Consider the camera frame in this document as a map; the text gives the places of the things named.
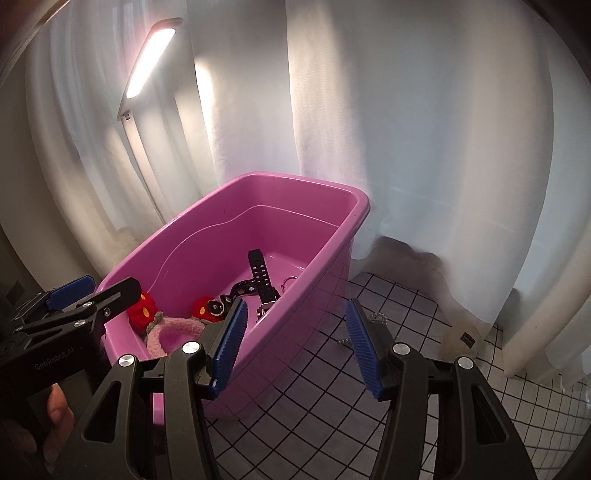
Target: metal ring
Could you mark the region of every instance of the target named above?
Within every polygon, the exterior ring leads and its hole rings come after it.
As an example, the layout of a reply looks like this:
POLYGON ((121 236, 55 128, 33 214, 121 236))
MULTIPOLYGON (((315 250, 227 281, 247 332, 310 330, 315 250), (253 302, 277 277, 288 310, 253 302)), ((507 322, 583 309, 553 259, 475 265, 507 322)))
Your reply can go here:
POLYGON ((288 280, 297 280, 297 277, 294 277, 293 275, 291 277, 287 277, 283 283, 281 284, 281 292, 285 293, 285 284, 287 283, 288 280))
POLYGON ((392 347, 392 350, 398 355, 408 355, 410 353, 410 347, 406 343, 397 343, 392 347))
POLYGON ((119 365, 122 367, 128 367, 135 362, 135 358, 133 355, 126 354, 119 358, 119 365))

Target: finger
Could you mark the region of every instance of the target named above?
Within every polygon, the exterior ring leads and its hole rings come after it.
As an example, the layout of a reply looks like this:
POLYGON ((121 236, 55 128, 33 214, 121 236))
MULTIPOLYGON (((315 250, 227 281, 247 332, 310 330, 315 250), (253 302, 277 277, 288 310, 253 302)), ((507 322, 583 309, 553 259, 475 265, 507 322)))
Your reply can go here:
POLYGON ((4 426, 4 430, 11 439, 12 444, 20 452, 35 453, 37 451, 37 444, 33 435, 28 430, 21 427, 17 422, 10 419, 0 420, 4 426))
POLYGON ((51 386, 51 393, 47 399, 47 415, 54 425, 59 425, 68 411, 68 402, 64 392, 57 383, 51 386))
POLYGON ((61 415, 60 423, 53 427, 45 442, 43 442, 43 455, 49 464, 56 462, 58 455, 74 429, 74 423, 74 414, 66 407, 65 412, 61 415))

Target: red plush toy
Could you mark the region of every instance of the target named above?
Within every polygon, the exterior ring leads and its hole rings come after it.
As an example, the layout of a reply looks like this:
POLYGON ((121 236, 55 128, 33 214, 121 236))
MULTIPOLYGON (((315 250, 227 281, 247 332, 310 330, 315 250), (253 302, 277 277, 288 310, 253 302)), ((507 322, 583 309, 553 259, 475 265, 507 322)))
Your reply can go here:
POLYGON ((142 290, 139 302, 127 309, 129 324, 136 332, 145 335, 146 327, 154 320, 156 312, 158 309, 154 299, 142 290))
POLYGON ((215 315, 212 315, 207 309, 207 302, 210 300, 215 299, 213 297, 201 297, 195 303, 193 303, 191 317, 207 320, 208 322, 219 322, 220 320, 223 320, 222 317, 216 317, 215 315))

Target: white curtain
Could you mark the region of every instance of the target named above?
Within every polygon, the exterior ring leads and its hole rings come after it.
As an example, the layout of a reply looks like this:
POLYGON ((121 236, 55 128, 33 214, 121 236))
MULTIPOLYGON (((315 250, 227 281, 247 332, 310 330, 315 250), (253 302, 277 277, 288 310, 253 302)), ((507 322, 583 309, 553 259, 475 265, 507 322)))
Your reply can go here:
POLYGON ((31 49, 29 111, 100 272, 160 225, 115 115, 150 26, 177 16, 190 44, 134 108, 171 215, 254 170, 356 186, 354 258, 393 238, 436 255, 485 327, 505 305, 508 374, 582 362, 591 337, 566 359, 559 336, 591 334, 591 90, 521 0, 72 0, 31 49))

